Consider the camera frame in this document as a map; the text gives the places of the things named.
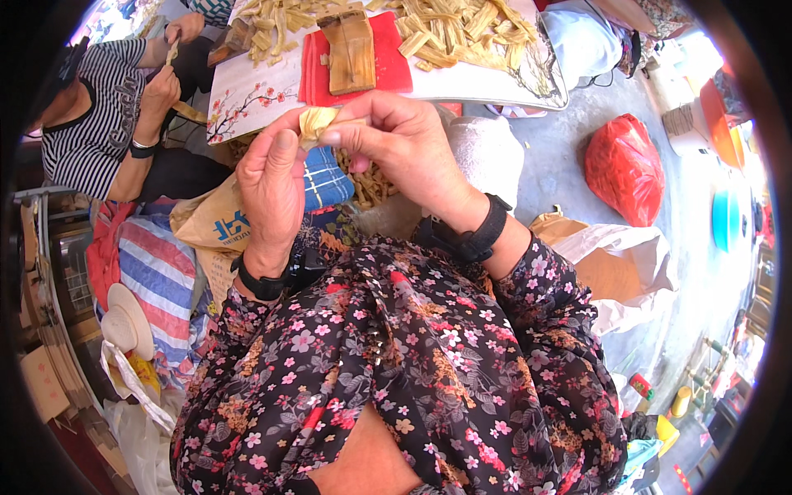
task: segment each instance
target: red plastic bag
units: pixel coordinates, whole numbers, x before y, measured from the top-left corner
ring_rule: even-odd
[[[646,126],[629,113],[597,129],[586,150],[586,183],[633,227],[660,212],[665,175]]]

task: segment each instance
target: gray floor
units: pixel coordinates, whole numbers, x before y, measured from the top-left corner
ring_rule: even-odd
[[[748,191],[741,178],[711,156],[682,159],[666,137],[653,85],[640,72],[628,80],[615,75],[608,88],[575,89],[569,107],[541,119],[511,120],[512,133],[528,142],[516,217],[528,225],[534,217],[560,204],[565,216],[586,223],[617,223],[624,218],[597,198],[584,178],[583,153],[591,134],[610,119],[632,113],[649,130],[663,162],[664,201],[655,222],[672,247],[680,281],[673,307],[655,321],[625,333],[603,337],[607,365],[627,378],[642,373],[655,389],[651,413],[665,413],[679,387],[691,355],[699,352],[702,337],[724,341],[732,328],[744,288],[752,272],[750,240],[732,253],[716,248],[711,234],[711,203],[720,185],[729,182]],[[493,116],[482,105],[465,105],[464,115]],[[625,387],[628,410],[640,401]]]

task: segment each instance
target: white tabletop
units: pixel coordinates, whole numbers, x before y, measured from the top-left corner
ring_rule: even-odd
[[[237,1],[229,22],[246,3],[247,0]],[[501,70],[464,62],[447,69],[424,72],[415,67],[418,59],[413,57],[409,61],[413,92],[404,93],[404,96],[432,101],[519,105],[546,110],[566,108],[569,95],[558,63],[550,63],[555,61],[555,54],[534,2],[511,0],[508,4],[518,10],[523,19],[531,21],[540,34],[536,43],[528,45],[520,67],[528,89],[519,86],[512,76]],[[368,14],[373,17],[385,11]],[[246,55],[240,55],[215,68],[207,125],[207,140],[210,144],[258,131],[287,110],[305,105],[297,101],[302,73],[303,38],[317,30],[317,26],[312,26],[298,32],[287,31],[286,43],[294,40],[299,43],[299,47],[283,53],[283,61],[273,67],[261,62],[253,68],[253,61]]]

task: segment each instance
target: black and white striped shirt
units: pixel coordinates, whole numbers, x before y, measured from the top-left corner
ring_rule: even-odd
[[[77,75],[88,88],[91,108],[76,120],[43,129],[44,172],[56,184],[107,199],[137,124],[146,85],[137,65],[145,51],[145,40],[88,48]]]

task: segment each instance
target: fingernail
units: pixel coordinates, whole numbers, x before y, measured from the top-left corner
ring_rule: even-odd
[[[291,148],[291,144],[294,142],[294,135],[294,132],[290,132],[288,129],[278,132],[277,136],[275,136],[276,146],[284,150],[288,150]]]
[[[325,131],[319,136],[319,141],[330,146],[341,144],[341,133],[339,131]]]

